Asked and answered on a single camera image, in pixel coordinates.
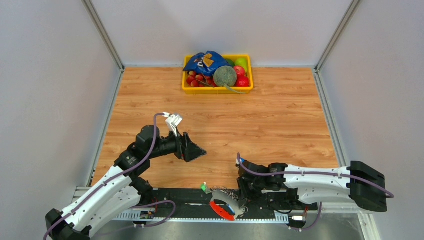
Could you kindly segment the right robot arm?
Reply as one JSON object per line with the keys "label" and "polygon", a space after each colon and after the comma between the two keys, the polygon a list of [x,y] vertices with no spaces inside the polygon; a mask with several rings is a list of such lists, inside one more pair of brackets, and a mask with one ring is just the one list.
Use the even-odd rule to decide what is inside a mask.
{"label": "right robot arm", "polygon": [[276,193],[292,209],[303,204],[355,203],[363,210],[385,213],[387,200],[394,198],[386,190],[384,174],[361,161],[338,168],[311,168],[286,163],[263,166],[240,158],[236,166],[239,190],[248,202]]}

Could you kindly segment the green key tag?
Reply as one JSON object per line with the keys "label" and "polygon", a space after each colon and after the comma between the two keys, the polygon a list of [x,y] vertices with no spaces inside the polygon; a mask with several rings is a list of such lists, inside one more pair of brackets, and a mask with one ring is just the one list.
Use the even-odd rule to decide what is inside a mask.
{"label": "green key tag", "polygon": [[205,194],[211,194],[212,193],[212,189],[208,187],[206,182],[203,182],[200,185],[200,189],[205,193]]}

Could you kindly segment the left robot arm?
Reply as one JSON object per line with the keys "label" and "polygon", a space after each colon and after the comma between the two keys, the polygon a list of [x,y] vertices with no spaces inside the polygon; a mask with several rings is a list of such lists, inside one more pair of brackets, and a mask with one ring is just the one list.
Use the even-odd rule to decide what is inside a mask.
{"label": "left robot arm", "polygon": [[100,214],[102,207],[110,206],[106,212],[111,218],[117,210],[149,206],[153,201],[153,187],[141,174],[150,168],[151,159],[171,154],[189,163],[205,156],[207,151],[192,142],[186,132],[170,131],[163,137],[157,126],[144,126],[102,181],[63,210],[52,209],[47,213],[47,231],[43,238],[88,240],[95,232],[94,221],[105,219]]}

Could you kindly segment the red handled key ring holder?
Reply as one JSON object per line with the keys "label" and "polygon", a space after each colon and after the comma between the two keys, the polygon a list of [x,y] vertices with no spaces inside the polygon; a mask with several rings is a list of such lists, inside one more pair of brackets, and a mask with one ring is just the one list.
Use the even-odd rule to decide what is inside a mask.
{"label": "red handled key ring holder", "polygon": [[247,208],[239,202],[235,193],[229,189],[215,188],[212,189],[211,194],[209,206],[224,220],[235,221],[243,217],[248,211]]}

